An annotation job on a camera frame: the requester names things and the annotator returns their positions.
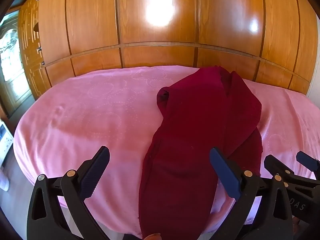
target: gray floor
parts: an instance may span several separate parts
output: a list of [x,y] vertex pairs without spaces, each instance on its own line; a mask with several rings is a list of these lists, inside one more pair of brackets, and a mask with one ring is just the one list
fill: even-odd
[[[27,98],[11,116],[10,121],[14,127],[17,126],[22,115],[33,103],[34,98],[32,96]],[[10,180],[10,187],[7,192],[0,190],[0,206],[13,228],[24,240],[26,240],[27,215],[33,186],[22,173],[15,159],[13,147],[11,147],[4,161],[3,172]],[[69,210],[66,208],[62,208],[62,210],[71,232],[77,236],[81,236]],[[100,223],[99,225],[111,240],[122,240],[123,234],[111,231]],[[212,233],[204,234],[199,237],[199,240],[208,240],[211,236]]]

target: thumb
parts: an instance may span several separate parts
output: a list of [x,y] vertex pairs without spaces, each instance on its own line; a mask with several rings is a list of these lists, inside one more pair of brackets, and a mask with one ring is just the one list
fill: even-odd
[[160,233],[155,233],[150,236],[147,236],[144,240],[162,240]]

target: metal screw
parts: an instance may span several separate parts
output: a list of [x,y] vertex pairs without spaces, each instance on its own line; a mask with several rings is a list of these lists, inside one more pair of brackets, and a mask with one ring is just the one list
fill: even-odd
[[74,170],[70,170],[70,171],[67,172],[67,176],[68,176],[68,177],[72,177],[72,176],[74,176],[75,174],[76,174],[76,171],[74,171]]
[[245,174],[247,177],[252,177],[252,172],[251,172],[251,171],[245,171],[244,174]]
[[280,175],[276,175],[276,176],[275,176],[275,179],[276,179],[277,181],[281,181],[282,178],[281,178]]
[[44,175],[43,174],[39,175],[38,180],[43,180],[43,179],[44,179]]

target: bed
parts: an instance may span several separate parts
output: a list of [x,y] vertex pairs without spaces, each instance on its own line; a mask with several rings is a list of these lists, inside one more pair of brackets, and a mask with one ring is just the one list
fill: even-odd
[[[138,194],[142,161],[162,115],[156,105],[160,88],[198,69],[183,66],[135,67],[94,71],[70,78],[49,89],[20,120],[14,135],[18,164],[34,184],[38,175],[59,177],[93,157],[101,145],[110,150],[110,163],[92,197],[85,201],[97,221],[109,229],[141,237]],[[296,174],[313,174],[295,161],[298,151],[319,158],[320,110],[303,94],[244,80],[262,104],[258,129],[263,153],[272,154]],[[247,218],[253,220],[259,198]],[[234,200],[220,182],[209,222],[215,231]]]

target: red cloth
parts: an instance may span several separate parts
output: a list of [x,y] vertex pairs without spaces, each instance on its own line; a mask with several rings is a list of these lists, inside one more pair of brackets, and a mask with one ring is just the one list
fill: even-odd
[[163,122],[143,163],[142,235],[196,240],[209,218],[218,181],[209,151],[218,147],[242,169],[260,172],[261,103],[236,72],[215,66],[162,88],[157,104]]

